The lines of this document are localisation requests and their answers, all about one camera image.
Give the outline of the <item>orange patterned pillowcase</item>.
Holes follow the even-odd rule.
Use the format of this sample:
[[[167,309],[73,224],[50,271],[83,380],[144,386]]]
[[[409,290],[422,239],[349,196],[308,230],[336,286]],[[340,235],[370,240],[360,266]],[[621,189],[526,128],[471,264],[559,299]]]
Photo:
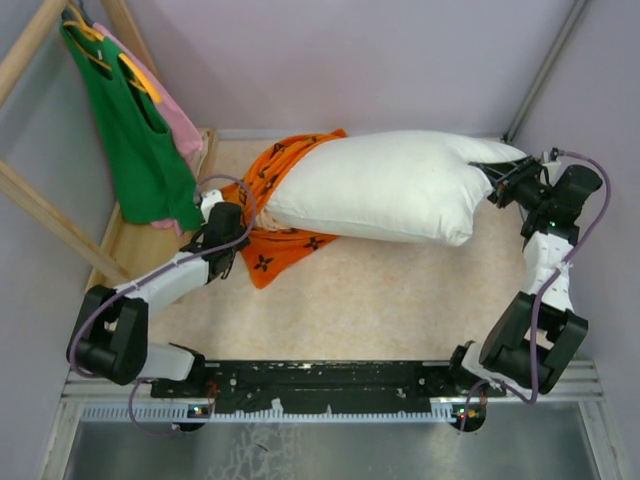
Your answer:
[[[241,255],[255,288],[266,288],[286,269],[339,237],[303,225],[300,205],[305,196],[286,189],[291,186],[294,168],[312,151],[346,137],[344,130],[337,129],[281,139],[251,164],[242,177],[243,186],[229,184],[221,189],[224,200],[242,208],[243,224],[254,222],[249,245]]]

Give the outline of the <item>white pillow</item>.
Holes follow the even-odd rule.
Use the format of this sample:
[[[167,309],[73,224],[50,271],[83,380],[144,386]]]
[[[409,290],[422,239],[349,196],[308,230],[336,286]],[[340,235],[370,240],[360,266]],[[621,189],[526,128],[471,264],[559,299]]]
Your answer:
[[[294,168],[301,222],[322,233],[460,246],[493,188],[471,162],[502,163],[525,153],[498,141],[421,130],[327,142]]]

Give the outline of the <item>yellow clothes hanger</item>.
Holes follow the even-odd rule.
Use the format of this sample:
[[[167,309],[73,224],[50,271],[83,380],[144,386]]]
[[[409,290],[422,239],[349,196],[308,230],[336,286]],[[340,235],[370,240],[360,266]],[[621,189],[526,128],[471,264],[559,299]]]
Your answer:
[[[76,6],[72,1],[67,2],[65,9],[71,12],[72,19],[63,20],[62,24],[64,26],[78,27],[81,34],[89,41],[103,42],[105,40],[105,36],[103,34],[98,32],[95,28],[93,28],[87,23],[87,21],[82,15],[81,9],[78,6]],[[105,63],[100,57],[95,57],[89,54],[86,50],[83,49],[83,47],[78,42],[76,42],[76,45],[94,63],[101,65],[106,70],[111,70],[111,66]],[[128,80],[129,84],[134,86],[139,91],[146,93],[154,104],[159,105],[162,102],[162,97],[160,93],[154,87],[152,82],[138,68],[135,62],[131,58],[129,58],[125,53],[120,53],[118,55],[118,59],[131,72],[132,78]]]

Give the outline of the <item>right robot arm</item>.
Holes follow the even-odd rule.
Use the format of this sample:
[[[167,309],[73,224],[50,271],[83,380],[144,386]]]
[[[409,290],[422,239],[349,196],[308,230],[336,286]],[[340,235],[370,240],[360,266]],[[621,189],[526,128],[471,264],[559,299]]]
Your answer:
[[[461,396],[490,386],[533,403],[553,389],[588,332],[570,300],[570,268],[594,229],[582,231],[577,220],[593,193],[611,189],[610,180],[592,159],[558,148],[479,168],[493,188],[491,203],[525,212],[526,273],[485,341],[454,350],[446,380]]]

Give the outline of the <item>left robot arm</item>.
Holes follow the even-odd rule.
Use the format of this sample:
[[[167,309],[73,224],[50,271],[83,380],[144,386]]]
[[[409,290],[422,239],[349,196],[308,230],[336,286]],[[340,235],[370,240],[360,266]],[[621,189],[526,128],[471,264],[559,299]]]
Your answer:
[[[117,385],[169,380],[184,395],[201,394],[208,373],[198,353],[149,341],[149,322],[186,294],[228,276],[249,243],[242,208],[218,202],[187,246],[149,274],[116,287],[95,285],[84,296],[67,347],[72,369]]]

